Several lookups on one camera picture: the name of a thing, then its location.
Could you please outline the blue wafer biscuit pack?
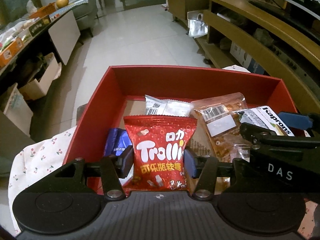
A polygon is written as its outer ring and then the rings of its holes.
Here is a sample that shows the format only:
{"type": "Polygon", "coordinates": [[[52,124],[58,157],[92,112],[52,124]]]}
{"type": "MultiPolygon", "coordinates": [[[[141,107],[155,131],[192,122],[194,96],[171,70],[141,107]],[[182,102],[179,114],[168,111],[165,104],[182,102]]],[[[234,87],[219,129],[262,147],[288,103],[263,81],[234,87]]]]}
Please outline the blue wafer biscuit pack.
{"type": "Polygon", "coordinates": [[[112,154],[119,156],[130,145],[132,145],[132,142],[125,129],[111,128],[108,133],[104,156],[112,154]]]}

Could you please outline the white storage box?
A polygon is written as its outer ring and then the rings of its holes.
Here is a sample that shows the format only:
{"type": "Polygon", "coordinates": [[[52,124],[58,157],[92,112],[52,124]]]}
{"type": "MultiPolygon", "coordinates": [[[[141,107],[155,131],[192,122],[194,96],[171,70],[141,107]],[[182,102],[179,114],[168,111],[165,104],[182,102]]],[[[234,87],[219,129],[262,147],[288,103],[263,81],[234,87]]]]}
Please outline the white storage box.
{"type": "Polygon", "coordinates": [[[39,70],[19,89],[25,100],[37,100],[47,95],[52,82],[61,75],[62,64],[54,53],[46,55],[39,70]]]}

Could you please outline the orange flat carton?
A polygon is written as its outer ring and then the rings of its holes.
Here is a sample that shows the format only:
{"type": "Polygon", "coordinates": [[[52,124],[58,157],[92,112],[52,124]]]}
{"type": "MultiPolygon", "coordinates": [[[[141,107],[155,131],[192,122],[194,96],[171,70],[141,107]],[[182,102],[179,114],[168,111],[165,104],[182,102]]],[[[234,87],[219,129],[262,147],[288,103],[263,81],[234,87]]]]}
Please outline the orange flat carton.
{"type": "Polygon", "coordinates": [[[17,37],[6,48],[1,52],[0,56],[0,67],[5,67],[11,59],[22,49],[23,41],[21,38],[17,37]]]}

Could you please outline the grey sofa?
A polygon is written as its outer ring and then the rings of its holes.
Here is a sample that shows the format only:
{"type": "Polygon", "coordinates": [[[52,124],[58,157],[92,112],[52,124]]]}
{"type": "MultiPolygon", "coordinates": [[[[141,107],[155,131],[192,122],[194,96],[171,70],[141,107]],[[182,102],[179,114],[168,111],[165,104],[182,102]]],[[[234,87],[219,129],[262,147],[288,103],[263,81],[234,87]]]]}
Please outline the grey sofa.
{"type": "Polygon", "coordinates": [[[93,37],[92,29],[95,25],[98,8],[96,0],[85,0],[85,3],[72,7],[72,11],[80,31],[87,31],[93,37]]]}

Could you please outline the silver foil bag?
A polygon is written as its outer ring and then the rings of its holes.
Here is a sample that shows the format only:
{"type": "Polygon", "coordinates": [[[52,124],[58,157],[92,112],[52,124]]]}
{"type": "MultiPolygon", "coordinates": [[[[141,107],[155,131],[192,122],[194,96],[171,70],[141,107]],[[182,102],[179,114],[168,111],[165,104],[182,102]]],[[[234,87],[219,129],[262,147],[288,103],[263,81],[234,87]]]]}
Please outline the silver foil bag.
{"type": "Polygon", "coordinates": [[[189,28],[189,37],[199,38],[207,35],[208,25],[206,25],[204,22],[203,10],[187,12],[187,21],[189,28]]]}

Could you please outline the white green label pack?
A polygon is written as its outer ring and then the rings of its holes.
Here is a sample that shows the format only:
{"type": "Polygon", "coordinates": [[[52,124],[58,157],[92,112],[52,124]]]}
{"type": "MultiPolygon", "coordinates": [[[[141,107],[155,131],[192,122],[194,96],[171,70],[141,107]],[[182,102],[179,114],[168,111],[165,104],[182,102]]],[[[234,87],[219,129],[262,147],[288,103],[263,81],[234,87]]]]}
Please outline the white green label pack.
{"type": "Polygon", "coordinates": [[[158,99],[145,96],[146,115],[168,115],[189,117],[193,107],[190,103],[172,99],[158,99]]]}

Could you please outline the red Trolli gummy pack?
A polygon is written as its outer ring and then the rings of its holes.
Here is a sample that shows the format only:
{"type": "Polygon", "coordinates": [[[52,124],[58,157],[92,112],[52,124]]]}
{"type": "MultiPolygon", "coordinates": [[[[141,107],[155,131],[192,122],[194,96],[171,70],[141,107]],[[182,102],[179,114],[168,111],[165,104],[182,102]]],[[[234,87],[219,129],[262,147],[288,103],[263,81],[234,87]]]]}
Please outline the red Trolli gummy pack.
{"type": "Polygon", "coordinates": [[[184,149],[197,128],[197,120],[167,115],[131,115],[124,126],[134,150],[133,177],[124,184],[132,191],[187,189],[184,149]]]}

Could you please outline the long dark side table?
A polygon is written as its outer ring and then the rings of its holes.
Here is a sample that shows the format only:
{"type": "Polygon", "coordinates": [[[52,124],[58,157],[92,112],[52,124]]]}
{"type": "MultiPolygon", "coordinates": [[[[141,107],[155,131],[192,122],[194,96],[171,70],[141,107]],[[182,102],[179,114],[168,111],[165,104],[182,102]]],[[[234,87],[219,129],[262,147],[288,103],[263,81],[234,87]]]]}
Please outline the long dark side table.
{"type": "MultiPolygon", "coordinates": [[[[13,84],[18,83],[24,71],[22,65],[26,64],[32,56],[54,53],[58,60],[67,64],[79,37],[80,30],[72,10],[53,20],[32,37],[1,69],[1,94],[13,84]]],[[[32,142],[28,135],[22,132],[4,113],[1,113],[1,149],[10,151],[12,148],[10,143],[14,139],[18,139],[18,146],[25,146],[32,142]]]]}

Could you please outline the brown waffle snack pack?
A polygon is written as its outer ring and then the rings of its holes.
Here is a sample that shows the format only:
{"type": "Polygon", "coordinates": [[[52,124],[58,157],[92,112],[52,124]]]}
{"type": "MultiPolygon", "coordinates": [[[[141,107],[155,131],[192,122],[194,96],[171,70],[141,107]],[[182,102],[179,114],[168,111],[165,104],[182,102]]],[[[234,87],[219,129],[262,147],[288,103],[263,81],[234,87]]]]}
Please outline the brown waffle snack pack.
{"type": "Polygon", "coordinates": [[[213,98],[192,101],[193,112],[204,128],[219,161],[230,162],[234,146],[242,144],[240,115],[247,108],[243,94],[237,92],[213,98]]]}

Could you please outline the white plastic drawer bin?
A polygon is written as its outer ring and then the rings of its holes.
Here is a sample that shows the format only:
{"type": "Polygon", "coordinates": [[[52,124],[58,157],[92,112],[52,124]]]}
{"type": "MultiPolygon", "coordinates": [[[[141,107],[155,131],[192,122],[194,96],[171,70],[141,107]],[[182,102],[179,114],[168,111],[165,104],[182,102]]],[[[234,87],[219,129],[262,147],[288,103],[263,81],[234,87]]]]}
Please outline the white plastic drawer bin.
{"type": "Polygon", "coordinates": [[[30,136],[29,132],[33,112],[24,100],[23,95],[17,89],[17,83],[14,83],[2,94],[1,111],[24,134],[30,136]]]}

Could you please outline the black labelled box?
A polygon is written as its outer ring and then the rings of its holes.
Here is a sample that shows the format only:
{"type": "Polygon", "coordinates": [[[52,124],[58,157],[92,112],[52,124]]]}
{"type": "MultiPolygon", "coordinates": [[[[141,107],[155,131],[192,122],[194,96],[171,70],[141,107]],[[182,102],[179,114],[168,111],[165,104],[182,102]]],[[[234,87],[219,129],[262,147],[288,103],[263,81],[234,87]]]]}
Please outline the black labelled box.
{"type": "Polygon", "coordinates": [[[51,20],[49,15],[43,16],[42,18],[38,18],[30,27],[29,33],[32,37],[43,31],[48,25],[50,25],[51,20]]]}

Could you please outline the white Kaprons snack pack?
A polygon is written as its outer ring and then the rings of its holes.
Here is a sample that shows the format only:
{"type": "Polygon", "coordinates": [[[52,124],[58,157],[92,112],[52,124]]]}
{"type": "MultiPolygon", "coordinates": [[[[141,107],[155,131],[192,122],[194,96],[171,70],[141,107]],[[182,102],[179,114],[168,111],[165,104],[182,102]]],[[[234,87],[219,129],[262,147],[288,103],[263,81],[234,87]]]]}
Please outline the white Kaprons snack pack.
{"type": "Polygon", "coordinates": [[[274,131],[277,135],[290,137],[295,136],[269,106],[241,109],[234,112],[238,113],[239,121],[241,123],[246,122],[255,126],[269,129],[274,131]]]}

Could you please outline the orange plastic basket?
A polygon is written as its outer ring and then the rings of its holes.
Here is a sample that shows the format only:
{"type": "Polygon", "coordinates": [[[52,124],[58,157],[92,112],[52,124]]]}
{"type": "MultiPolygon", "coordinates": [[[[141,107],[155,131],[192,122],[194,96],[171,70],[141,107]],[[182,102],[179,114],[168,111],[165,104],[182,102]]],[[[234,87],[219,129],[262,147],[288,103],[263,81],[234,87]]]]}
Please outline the orange plastic basket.
{"type": "Polygon", "coordinates": [[[39,8],[37,12],[32,13],[29,18],[42,18],[46,15],[54,13],[55,11],[55,3],[49,3],[47,6],[39,8]]]}

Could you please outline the red cardboard box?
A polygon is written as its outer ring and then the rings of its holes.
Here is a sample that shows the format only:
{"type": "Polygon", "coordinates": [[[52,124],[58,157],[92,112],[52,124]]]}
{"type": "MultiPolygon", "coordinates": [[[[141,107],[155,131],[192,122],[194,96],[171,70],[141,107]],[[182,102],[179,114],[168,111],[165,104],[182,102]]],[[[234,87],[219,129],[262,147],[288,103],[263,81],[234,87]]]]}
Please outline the red cardboard box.
{"type": "Polygon", "coordinates": [[[75,158],[98,162],[111,128],[121,127],[130,110],[128,101],[141,106],[145,95],[160,99],[195,101],[240,92],[249,107],[267,105],[276,113],[296,107],[284,81],[275,77],[231,70],[188,66],[110,66],[97,85],[71,140],[65,163],[75,158]]]}

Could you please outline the cherry print tablecloth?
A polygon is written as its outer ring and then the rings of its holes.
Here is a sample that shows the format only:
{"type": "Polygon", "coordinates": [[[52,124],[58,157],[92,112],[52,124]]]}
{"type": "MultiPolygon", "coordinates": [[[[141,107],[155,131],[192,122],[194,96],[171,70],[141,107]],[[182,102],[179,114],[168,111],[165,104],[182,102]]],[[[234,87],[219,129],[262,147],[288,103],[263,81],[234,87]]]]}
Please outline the cherry print tablecloth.
{"type": "MultiPolygon", "coordinates": [[[[193,109],[197,128],[186,147],[214,156],[193,109]]],[[[76,127],[25,147],[12,164],[8,197],[18,239],[303,239],[308,207],[314,206],[313,239],[319,239],[319,199],[291,193],[241,193],[237,179],[249,163],[252,143],[234,146],[219,161],[211,200],[192,197],[198,179],[184,168],[187,189],[125,192],[105,200],[100,161],[65,163],[76,127]]],[[[133,165],[122,187],[133,177],[133,165]]]]}

